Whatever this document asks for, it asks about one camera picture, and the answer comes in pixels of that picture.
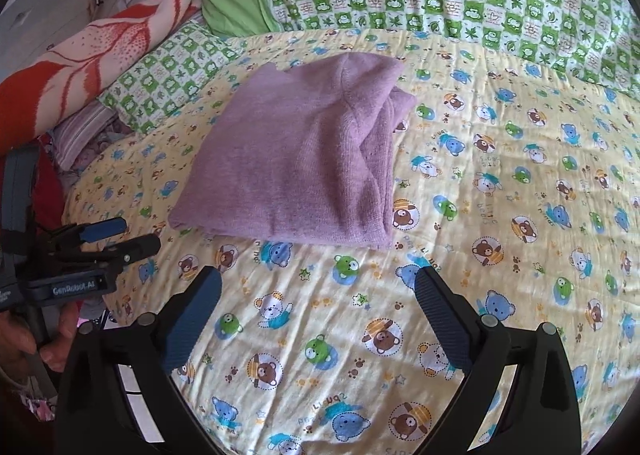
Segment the person's left hand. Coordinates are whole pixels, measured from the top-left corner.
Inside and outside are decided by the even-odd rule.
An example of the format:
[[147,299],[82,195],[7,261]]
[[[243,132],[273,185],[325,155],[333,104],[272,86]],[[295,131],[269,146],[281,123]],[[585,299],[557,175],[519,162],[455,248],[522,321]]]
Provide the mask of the person's left hand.
[[76,302],[69,302],[60,309],[58,334],[47,345],[37,347],[37,342],[23,321],[9,312],[1,313],[1,368],[17,383],[30,375],[26,355],[38,354],[44,364],[55,373],[64,371],[70,347],[76,336],[79,310]]

